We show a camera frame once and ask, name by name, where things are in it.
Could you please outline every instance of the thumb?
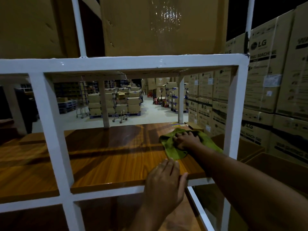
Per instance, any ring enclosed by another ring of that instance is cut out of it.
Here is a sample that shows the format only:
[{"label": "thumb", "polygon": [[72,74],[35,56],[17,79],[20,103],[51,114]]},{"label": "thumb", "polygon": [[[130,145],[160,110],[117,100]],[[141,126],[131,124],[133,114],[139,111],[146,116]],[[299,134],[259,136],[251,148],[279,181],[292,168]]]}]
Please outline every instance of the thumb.
[{"label": "thumb", "polygon": [[186,172],[180,178],[179,190],[178,190],[178,194],[177,194],[178,204],[180,202],[182,202],[183,198],[184,198],[184,190],[185,190],[185,187],[187,186],[187,176],[188,176],[188,173]]}]

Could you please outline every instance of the dark ceiling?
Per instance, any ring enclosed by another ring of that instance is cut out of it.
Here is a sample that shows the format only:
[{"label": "dark ceiling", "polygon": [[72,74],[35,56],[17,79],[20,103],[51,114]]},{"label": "dark ceiling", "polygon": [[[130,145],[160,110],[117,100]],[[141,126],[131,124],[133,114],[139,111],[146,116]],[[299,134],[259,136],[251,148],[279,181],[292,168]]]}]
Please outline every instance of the dark ceiling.
[{"label": "dark ceiling", "polygon": [[[308,0],[255,0],[252,28],[284,14]],[[227,41],[244,33],[248,0],[229,0]]]}]

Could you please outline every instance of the green cloth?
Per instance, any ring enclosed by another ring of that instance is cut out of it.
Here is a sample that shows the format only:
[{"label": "green cloth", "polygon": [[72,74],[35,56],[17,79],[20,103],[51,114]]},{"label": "green cloth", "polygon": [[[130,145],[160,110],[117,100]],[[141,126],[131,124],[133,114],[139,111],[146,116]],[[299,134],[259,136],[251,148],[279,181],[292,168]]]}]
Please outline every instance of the green cloth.
[{"label": "green cloth", "polygon": [[159,137],[159,141],[163,144],[166,154],[169,158],[172,159],[182,159],[187,155],[187,151],[181,151],[177,149],[173,145],[173,137],[176,133],[183,133],[183,132],[192,132],[194,136],[198,135],[201,143],[217,152],[222,153],[223,151],[211,140],[209,136],[201,131],[191,131],[191,130],[183,130],[181,128],[176,128],[174,131],[162,135]]}]

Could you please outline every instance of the warehouse aisle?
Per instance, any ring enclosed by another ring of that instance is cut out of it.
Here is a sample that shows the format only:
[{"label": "warehouse aisle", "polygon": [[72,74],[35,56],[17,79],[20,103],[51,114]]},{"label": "warehouse aisle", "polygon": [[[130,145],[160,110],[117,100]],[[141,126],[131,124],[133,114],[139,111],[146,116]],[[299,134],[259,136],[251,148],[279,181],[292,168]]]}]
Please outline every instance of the warehouse aisle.
[{"label": "warehouse aisle", "polygon": [[[63,130],[78,130],[88,128],[103,127],[102,118],[90,119],[76,118],[76,111],[61,114],[60,119],[63,122]],[[120,124],[120,119],[116,119],[112,122],[113,118],[109,118],[110,126],[121,125],[138,125],[149,123],[164,123],[164,122],[177,122],[177,114],[172,112],[170,108],[163,108],[159,105],[153,105],[153,99],[144,97],[144,102],[141,104],[141,116],[129,117],[127,121],[123,121]],[[184,113],[184,122],[188,121],[188,114]],[[43,132],[41,121],[33,123],[33,133]]]}]

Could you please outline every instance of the hand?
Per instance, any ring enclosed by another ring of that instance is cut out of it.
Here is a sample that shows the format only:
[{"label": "hand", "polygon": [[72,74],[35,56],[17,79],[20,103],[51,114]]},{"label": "hand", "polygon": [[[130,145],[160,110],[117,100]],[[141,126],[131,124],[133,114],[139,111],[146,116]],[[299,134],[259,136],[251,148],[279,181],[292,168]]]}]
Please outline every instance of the hand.
[{"label": "hand", "polygon": [[189,150],[192,147],[201,144],[198,136],[194,136],[192,132],[176,133],[173,137],[175,146],[179,150]]},{"label": "hand", "polygon": [[145,182],[144,211],[160,225],[182,201],[187,173],[180,178],[179,162],[165,159],[153,169]]}]

